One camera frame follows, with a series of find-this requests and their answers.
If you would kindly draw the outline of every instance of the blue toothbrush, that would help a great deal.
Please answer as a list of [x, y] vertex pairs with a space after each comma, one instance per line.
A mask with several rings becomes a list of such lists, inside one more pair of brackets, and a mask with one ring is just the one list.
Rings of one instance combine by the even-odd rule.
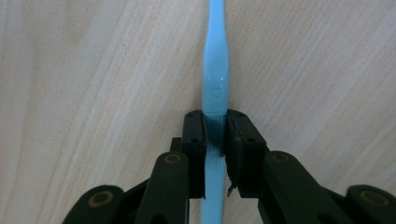
[[228, 50], [224, 23], [223, 0], [209, 0], [202, 76], [202, 108], [208, 136], [202, 224], [221, 223], [222, 219], [225, 161], [221, 151], [228, 109]]

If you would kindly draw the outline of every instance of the wooden surface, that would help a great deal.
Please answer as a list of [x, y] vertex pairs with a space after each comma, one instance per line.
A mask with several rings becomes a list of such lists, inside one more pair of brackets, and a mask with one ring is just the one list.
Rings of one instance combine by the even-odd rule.
[[[230, 108], [322, 186], [396, 194], [395, 1], [226, 11]], [[199, 0], [1, 0], [1, 223], [61, 223], [86, 190], [149, 177], [201, 107], [206, 12]], [[224, 223], [261, 223], [255, 200], [224, 204]]]

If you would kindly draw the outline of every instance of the wood grain pattern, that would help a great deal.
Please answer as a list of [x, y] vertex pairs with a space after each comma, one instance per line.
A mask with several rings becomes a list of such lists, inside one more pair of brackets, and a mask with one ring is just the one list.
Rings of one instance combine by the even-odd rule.
[[[0, 1], [1, 223], [61, 223], [86, 190], [149, 177], [200, 108], [206, 7]], [[226, 11], [230, 108], [322, 186], [396, 194], [395, 2], [231, 0]], [[224, 223], [261, 223], [256, 206], [234, 193]]]

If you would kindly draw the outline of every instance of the toothbrush handle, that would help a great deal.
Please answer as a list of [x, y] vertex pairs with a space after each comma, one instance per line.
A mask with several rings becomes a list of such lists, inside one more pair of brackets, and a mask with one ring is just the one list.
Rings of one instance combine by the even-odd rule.
[[209, 19], [203, 63], [203, 111], [225, 115], [228, 109], [228, 48], [224, 1], [209, 1]]

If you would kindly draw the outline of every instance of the black plastic part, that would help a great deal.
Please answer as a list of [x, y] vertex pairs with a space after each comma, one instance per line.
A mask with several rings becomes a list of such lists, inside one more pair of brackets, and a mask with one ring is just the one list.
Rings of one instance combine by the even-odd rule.
[[266, 153], [262, 172], [287, 223], [353, 223], [290, 154]]
[[171, 148], [169, 151], [181, 151], [181, 138], [172, 138]]
[[115, 186], [99, 186], [83, 194], [73, 206], [64, 224], [112, 224], [122, 219], [122, 189]]
[[277, 204], [273, 192], [270, 190], [265, 181], [262, 182], [262, 192], [259, 197], [258, 208], [262, 222], [265, 224], [286, 224], [287, 221], [283, 216], [282, 210]]
[[225, 160], [232, 187], [238, 187], [242, 198], [258, 198], [262, 190], [266, 142], [247, 115], [228, 110], [225, 135]]
[[367, 185], [353, 186], [347, 191], [346, 201], [367, 223], [395, 223], [396, 198], [382, 189]]
[[190, 198], [202, 198], [205, 193], [206, 129], [201, 110], [191, 111], [184, 116], [181, 151], [189, 157], [190, 162]]
[[140, 204], [142, 203], [148, 182], [149, 180], [147, 179], [125, 192], [125, 199], [121, 211], [122, 214], [125, 214], [125, 222], [122, 223], [133, 224], [136, 220], [137, 212], [139, 211]]
[[163, 153], [155, 162], [135, 223], [188, 222], [189, 159], [177, 151]]

